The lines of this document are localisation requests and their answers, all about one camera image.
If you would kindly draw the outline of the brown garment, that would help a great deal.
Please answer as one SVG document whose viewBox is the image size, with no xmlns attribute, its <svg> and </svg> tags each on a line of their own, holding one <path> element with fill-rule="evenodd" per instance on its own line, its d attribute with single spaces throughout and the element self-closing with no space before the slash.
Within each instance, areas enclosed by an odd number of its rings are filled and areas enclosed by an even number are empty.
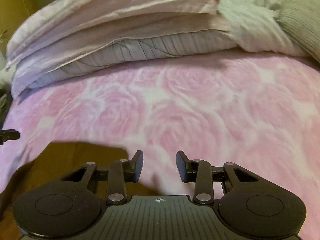
<svg viewBox="0 0 320 240">
<path fill-rule="evenodd" d="M 21 194 L 60 178 L 86 162 L 107 167 L 113 161 L 127 159 L 129 151 L 121 145 L 54 141 L 35 159 L 31 158 L 28 148 L 21 156 L 25 157 L 22 166 L 12 164 L 8 184 L 1 193 L 1 239 L 19 239 L 21 236 L 12 215 L 13 204 Z"/>
</svg>

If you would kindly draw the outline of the pink rose blanket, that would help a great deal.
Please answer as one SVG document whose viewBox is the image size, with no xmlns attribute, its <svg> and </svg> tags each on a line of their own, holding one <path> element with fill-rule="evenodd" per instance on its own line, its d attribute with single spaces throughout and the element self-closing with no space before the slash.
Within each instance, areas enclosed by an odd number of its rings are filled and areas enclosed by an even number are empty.
<svg viewBox="0 0 320 240">
<path fill-rule="evenodd" d="M 274 53 L 221 51 L 120 64 L 26 90 L 4 128 L 1 188 L 25 148 L 35 159 L 54 141 L 144 153 L 132 194 L 191 194 L 176 152 L 214 166 L 231 161 L 292 191 L 306 205 L 303 239 L 319 239 L 319 63 Z"/>
</svg>

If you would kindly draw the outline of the lilac folded duvet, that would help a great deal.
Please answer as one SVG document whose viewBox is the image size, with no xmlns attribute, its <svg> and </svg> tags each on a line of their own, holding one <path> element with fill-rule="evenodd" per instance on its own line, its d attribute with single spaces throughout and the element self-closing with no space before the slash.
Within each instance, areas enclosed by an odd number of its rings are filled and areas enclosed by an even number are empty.
<svg viewBox="0 0 320 240">
<path fill-rule="evenodd" d="M 220 0 L 57 0 L 31 15 L 7 45 L 14 98 L 48 72 L 124 39 L 227 31 Z"/>
</svg>

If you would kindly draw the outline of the grey knitted pillow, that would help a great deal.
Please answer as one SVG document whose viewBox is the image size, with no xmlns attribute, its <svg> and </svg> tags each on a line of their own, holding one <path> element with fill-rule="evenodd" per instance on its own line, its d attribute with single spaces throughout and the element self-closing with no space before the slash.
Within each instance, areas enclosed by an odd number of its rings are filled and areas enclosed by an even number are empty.
<svg viewBox="0 0 320 240">
<path fill-rule="evenodd" d="M 319 0 L 283 0 L 277 21 L 285 33 L 319 61 Z"/>
</svg>

